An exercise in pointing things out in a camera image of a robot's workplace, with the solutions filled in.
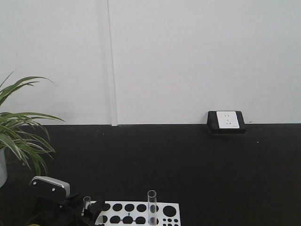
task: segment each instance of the glass test tube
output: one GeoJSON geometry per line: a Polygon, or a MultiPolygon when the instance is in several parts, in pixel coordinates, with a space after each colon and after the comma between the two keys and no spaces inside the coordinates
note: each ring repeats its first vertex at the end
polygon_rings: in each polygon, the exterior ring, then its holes
{"type": "Polygon", "coordinates": [[[157,193],[150,190],[147,193],[149,224],[157,225],[157,193]]]}
{"type": "Polygon", "coordinates": [[[84,209],[87,210],[88,206],[91,205],[91,197],[86,196],[84,197],[83,201],[84,201],[84,209]]]}

